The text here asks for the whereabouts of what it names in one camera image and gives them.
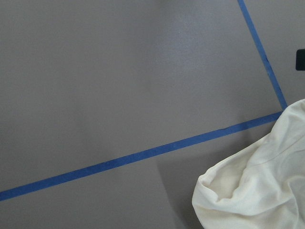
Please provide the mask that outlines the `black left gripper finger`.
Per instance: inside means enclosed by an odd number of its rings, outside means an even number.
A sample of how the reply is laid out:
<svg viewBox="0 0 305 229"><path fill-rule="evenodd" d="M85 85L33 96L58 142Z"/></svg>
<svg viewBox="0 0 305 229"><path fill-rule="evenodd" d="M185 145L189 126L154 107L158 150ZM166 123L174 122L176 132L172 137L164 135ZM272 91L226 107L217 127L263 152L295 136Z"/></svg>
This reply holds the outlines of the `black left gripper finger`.
<svg viewBox="0 0 305 229"><path fill-rule="evenodd" d="M305 49L299 49L296 51L295 69L297 71L305 70Z"/></svg>

